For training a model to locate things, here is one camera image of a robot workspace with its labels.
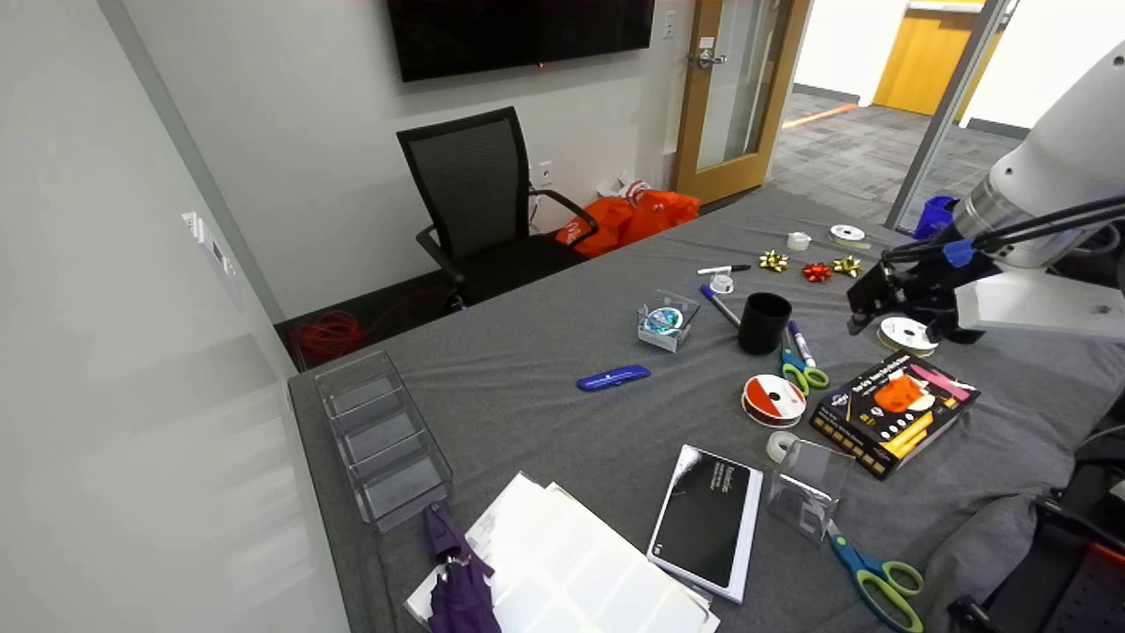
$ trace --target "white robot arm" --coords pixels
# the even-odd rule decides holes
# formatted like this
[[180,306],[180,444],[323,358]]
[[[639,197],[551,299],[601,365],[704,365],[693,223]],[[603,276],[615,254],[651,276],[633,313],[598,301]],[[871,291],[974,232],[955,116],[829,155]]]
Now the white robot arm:
[[1033,325],[1125,341],[1125,295],[1048,273],[1125,218],[1125,43],[998,159],[928,242],[882,254],[850,291],[854,331],[898,308],[932,335]]

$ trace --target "pen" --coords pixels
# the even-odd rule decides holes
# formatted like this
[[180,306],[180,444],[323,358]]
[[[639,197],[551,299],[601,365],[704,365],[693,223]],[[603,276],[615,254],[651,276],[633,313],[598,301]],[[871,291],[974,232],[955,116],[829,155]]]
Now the pen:
[[708,286],[699,286],[699,295],[704,295],[708,306],[715,306],[733,325],[742,325],[737,313],[733,313],[723,299],[715,299]]
[[786,335],[793,338],[806,365],[814,365],[814,358],[810,358],[810,352],[808,352],[808,341],[806,341],[806,335],[798,331],[798,320],[786,320],[782,325],[786,325]]
[[747,269],[747,265],[720,265],[720,266],[699,266],[699,273],[720,273],[720,269]]

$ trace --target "wooden door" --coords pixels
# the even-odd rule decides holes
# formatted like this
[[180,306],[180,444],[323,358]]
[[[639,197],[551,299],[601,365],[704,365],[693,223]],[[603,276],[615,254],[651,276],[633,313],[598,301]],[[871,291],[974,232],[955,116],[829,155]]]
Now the wooden door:
[[974,24],[974,11],[906,11],[882,70],[876,106],[921,116],[939,111],[945,83],[953,80],[955,61],[969,43]]
[[670,185],[704,201],[766,180],[808,0],[699,0]]

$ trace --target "green scissors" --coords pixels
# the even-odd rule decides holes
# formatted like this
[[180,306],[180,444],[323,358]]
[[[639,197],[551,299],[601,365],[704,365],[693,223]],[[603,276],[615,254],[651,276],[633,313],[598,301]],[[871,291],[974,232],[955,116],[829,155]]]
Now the green scissors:
[[808,365],[793,348],[779,348],[779,375],[790,378],[801,395],[829,388],[829,374]]
[[806,335],[793,320],[782,323],[793,348],[779,348],[779,375],[790,378],[801,395],[826,390],[833,375],[814,365]]
[[848,544],[836,519],[829,519],[826,535],[833,553],[848,567],[850,583],[868,602],[868,608],[898,633],[921,633],[924,627],[914,603],[906,602],[924,587],[921,572],[909,563],[898,563],[898,560],[882,563],[857,553],[854,544]]

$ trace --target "gray tablecloth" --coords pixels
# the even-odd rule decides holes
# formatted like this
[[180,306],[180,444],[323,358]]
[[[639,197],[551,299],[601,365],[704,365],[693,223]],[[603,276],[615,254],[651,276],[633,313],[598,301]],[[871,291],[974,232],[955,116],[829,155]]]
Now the gray tablecloth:
[[[659,289],[697,295],[697,266],[754,259],[762,248],[782,248],[782,234],[801,227],[814,240],[810,248],[793,254],[782,273],[733,273],[737,295],[786,295],[820,365],[848,378],[890,348],[871,331],[848,335],[848,276],[808,286],[798,273],[806,259],[848,254],[829,247],[833,222],[842,218],[829,208],[760,189],[693,223],[379,343],[452,468],[452,514],[471,524],[524,470],[560,480],[643,549],[680,444],[766,468],[769,431],[737,412],[737,388],[776,362],[737,352],[733,325],[705,301],[677,356],[648,348],[633,338],[637,308]],[[643,362],[652,375],[603,395],[573,388],[576,375],[621,362]],[[924,568],[928,592],[917,608],[932,629],[945,629],[955,593],[986,596],[1027,553],[1027,499],[1067,480],[1071,446],[1122,390],[1125,352],[1064,335],[991,331],[976,343],[942,343],[936,362],[980,388],[969,423],[885,480],[848,461],[833,464],[833,477],[842,487],[839,526],[863,553]],[[427,568],[418,524],[379,536],[356,519],[350,492],[329,468],[311,378],[317,374],[299,375],[292,398],[346,615],[373,629],[410,627],[399,602]],[[878,629],[833,553],[769,514],[760,517],[745,603],[712,602],[712,613],[723,629]]]

